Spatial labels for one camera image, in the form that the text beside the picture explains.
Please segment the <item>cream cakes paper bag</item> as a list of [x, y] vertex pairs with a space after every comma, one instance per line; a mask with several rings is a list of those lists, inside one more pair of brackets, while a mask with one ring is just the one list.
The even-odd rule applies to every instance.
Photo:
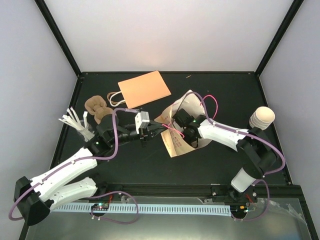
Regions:
[[204, 148], [211, 142], [210, 139], [203, 138], [194, 142], [192, 145], [186, 142], [187, 137], [181, 136], [183, 128], [173, 122], [174, 114], [180, 109], [185, 110], [194, 118], [205, 114], [201, 100], [191, 90], [188, 90], [181, 98], [165, 108], [163, 112], [154, 119], [156, 122], [163, 123], [170, 127], [161, 133], [161, 137], [172, 158], [187, 154], [199, 148]]

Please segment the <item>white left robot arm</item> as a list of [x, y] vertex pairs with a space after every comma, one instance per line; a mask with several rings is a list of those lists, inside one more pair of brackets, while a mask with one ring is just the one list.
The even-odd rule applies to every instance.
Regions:
[[144, 146], [167, 129], [162, 123], [150, 120], [145, 111], [137, 113], [134, 120], [133, 124], [119, 126], [116, 115], [104, 116], [96, 126], [94, 137], [74, 155], [41, 175], [19, 178], [15, 183], [12, 206], [19, 210], [19, 219], [33, 226], [64, 204], [92, 197], [103, 199], [108, 188], [98, 182], [98, 177], [91, 175], [77, 182], [73, 180], [114, 158], [120, 145], [140, 141]]

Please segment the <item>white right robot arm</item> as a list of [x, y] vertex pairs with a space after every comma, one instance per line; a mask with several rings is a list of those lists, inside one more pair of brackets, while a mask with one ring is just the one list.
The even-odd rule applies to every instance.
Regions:
[[231, 148], [241, 155], [242, 167], [223, 189], [223, 197], [231, 202], [240, 201], [246, 190], [261, 179], [277, 160], [276, 151], [269, 146], [269, 139], [263, 130], [254, 127], [237, 129], [210, 121], [201, 114], [193, 117], [184, 109], [173, 115], [173, 122], [182, 128], [185, 141], [197, 146], [200, 140], [210, 140]]

